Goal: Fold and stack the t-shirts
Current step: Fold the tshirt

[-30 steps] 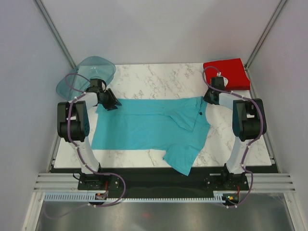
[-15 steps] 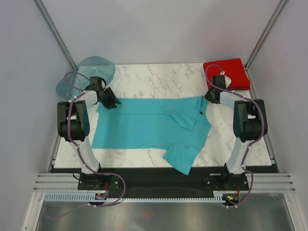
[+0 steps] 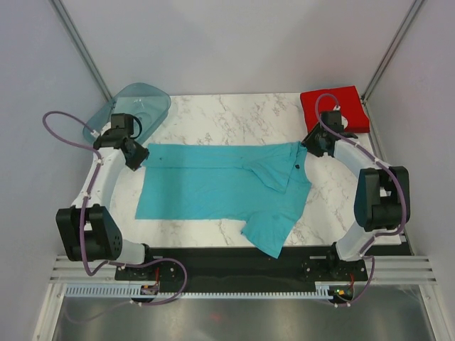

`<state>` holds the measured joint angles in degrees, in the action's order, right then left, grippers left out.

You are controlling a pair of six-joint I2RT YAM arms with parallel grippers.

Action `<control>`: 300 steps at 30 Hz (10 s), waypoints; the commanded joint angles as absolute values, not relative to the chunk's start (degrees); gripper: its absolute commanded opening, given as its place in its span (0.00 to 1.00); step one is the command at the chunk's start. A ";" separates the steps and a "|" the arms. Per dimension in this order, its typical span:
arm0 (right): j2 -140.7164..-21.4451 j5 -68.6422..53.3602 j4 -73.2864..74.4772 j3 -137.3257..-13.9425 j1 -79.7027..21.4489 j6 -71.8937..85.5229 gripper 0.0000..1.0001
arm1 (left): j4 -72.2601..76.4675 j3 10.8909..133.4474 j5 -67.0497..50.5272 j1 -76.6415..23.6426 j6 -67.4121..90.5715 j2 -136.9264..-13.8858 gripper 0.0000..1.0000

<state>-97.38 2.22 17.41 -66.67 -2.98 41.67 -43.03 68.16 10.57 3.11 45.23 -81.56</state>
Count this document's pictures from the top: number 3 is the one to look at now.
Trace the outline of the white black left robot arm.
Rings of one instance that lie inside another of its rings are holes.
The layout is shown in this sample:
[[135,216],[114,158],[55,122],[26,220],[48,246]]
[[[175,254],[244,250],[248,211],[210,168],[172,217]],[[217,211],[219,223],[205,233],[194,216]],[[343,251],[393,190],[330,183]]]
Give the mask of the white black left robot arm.
[[81,261],[86,272],[90,261],[131,265],[140,279],[151,278],[156,262],[146,256],[146,246],[123,238],[109,212],[112,194],[124,168],[137,171],[149,157],[138,143],[142,125],[131,114],[113,114],[92,146],[69,142],[93,152],[93,161],[82,190],[68,208],[57,211],[55,221],[65,253],[71,261]]

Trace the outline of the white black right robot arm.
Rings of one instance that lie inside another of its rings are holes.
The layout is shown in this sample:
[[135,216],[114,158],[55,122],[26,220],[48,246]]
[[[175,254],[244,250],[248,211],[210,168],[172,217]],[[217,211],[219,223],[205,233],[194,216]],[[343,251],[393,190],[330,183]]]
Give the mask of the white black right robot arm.
[[336,280],[351,271],[378,237],[398,235],[410,219],[410,176],[404,166],[391,166],[376,158],[345,131],[339,109],[318,115],[318,123],[301,142],[316,156],[330,156],[357,178],[353,211],[355,222],[334,243],[336,255],[325,263],[327,274]]

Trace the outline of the teal t shirt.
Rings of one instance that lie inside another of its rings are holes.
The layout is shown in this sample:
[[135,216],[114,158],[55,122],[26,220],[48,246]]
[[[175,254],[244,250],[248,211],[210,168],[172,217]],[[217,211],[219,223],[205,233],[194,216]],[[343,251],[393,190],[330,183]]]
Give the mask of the teal t shirt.
[[138,220],[238,220],[278,258],[303,215],[311,182],[301,142],[265,146],[149,144]]

